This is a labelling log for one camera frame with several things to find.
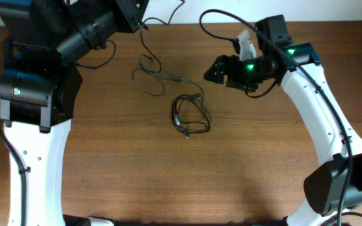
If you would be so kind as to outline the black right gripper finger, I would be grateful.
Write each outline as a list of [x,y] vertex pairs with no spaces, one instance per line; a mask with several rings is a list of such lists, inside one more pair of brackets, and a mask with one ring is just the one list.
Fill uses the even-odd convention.
[[227,55],[217,57],[207,73],[209,75],[229,75],[231,64],[230,59],[231,57]]
[[214,83],[218,83],[218,84],[223,84],[224,83],[224,76],[225,76],[224,71],[210,71],[210,70],[208,70],[204,74],[204,80],[214,82]]

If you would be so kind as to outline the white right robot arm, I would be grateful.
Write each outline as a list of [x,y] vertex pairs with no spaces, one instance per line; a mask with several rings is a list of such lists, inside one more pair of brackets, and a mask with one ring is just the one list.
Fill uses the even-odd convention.
[[232,44],[236,53],[217,57],[204,78],[251,98],[272,80],[295,104],[317,153],[305,201],[279,224],[341,225],[362,205],[362,139],[334,98],[318,54],[310,43],[292,41],[282,15],[249,24]]

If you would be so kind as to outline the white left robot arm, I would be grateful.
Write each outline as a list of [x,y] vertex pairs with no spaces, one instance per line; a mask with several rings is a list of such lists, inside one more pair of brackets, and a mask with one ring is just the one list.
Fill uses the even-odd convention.
[[63,154],[82,85],[79,60],[116,32],[140,28],[148,0],[0,0],[9,36],[0,76],[10,157],[10,225],[114,225],[62,211]]

